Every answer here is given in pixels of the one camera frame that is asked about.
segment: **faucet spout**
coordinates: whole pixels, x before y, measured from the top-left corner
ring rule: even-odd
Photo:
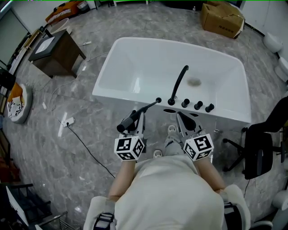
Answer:
[[[182,69],[181,73],[179,74],[179,77],[178,77],[178,79],[177,79],[177,81],[176,81],[176,83],[175,83],[175,85],[174,85],[174,89],[173,89],[171,98],[168,100],[168,104],[169,104],[170,106],[172,106],[172,105],[175,104],[175,99],[174,99],[174,98],[175,98],[177,89],[178,89],[178,87],[179,87],[179,85],[180,85],[180,82],[181,82],[184,74],[186,73],[186,71],[187,71],[188,69],[189,69],[189,66],[187,66],[187,65],[184,66],[184,68]]]

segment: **marble floor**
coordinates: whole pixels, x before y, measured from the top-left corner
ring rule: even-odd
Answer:
[[[277,57],[263,45],[262,36],[249,27],[233,40],[204,31],[199,17],[199,12],[168,8],[159,2],[149,5],[139,2],[119,3],[117,8],[105,5],[69,21],[73,29],[71,36],[77,44],[92,41],[92,44],[81,47],[89,59],[109,52],[116,39],[131,36],[176,40],[237,57],[246,70],[252,121],[264,121],[286,91],[286,85],[274,72]],[[22,181],[33,183],[43,199],[51,200],[54,213],[67,210],[70,222],[82,226],[90,200],[94,196],[106,196],[113,178],[91,158],[70,130],[64,129],[62,137],[58,137],[57,119],[61,120],[64,112],[67,117],[73,116],[75,123],[71,128],[98,160],[113,174],[117,173],[121,162],[113,153],[113,143],[117,137],[116,125],[122,117],[92,96],[105,55],[89,62],[86,60],[86,70],[75,81],[59,89],[58,86],[74,78],[55,76],[51,80],[27,60],[29,55],[16,76],[18,83],[33,88],[30,115],[23,125],[14,124],[5,117],[3,130],[11,143],[11,155],[21,169]],[[175,123],[170,117],[161,122],[148,119],[145,131],[148,150],[141,160],[151,158],[154,149],[163,147],[170,123]],[[274,144],[278,145],[279,134],[272,136]],[[244,192],[248,181],[241,174],[241,164],[231,172],[221,171],[237,157],[235,148],[221,143],[224,137],[243,142],[241,134],[233,130],[213,134],[213,163],[227,185],[235,183]],[[272,170],[251,180],[247,187],[245,200],[253,221],[273,211],[272,198],[283,189],[285,182],[286,174],[280,158],[274,156]]]

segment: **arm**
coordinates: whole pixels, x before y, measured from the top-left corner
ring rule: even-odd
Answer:
[[[122,161],[119,173],[117,174],[108,195],[110,200],[115,202],[118,201],[130,187],[134,178],[135,163],[135,160]]]
[[[211,164],[208,157],[194,161],[194,165],[199,171],[200,176],[217,193],[225,189],[225,183],[218,173],[217,169]]]

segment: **white bathtub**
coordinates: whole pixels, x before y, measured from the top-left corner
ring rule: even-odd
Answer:
[[[175,82],[188,65],[177,90],[175,104],[168,105]],[[189,78],[201,80],[190,86]],[[203,125],[225,130],[251,122],[250,96],[243,64],[235,57],[201,46],[150,38],[120,38],[113,44],[95,83],[93,95],[107,106],[125,112],[155,101],[149,114],[164,109],[199,115]],[[183,108],[181,103],[189,99]],[[203,102],[200,110],[194,104]],[[210,113],[205,107],[212,103]]]

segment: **cardboard box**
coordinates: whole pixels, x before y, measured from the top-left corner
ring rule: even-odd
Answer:
[[[208,1],[202,6],[201,23],[206,31],[236,39],[243,30],[245,18],[227,2]]]

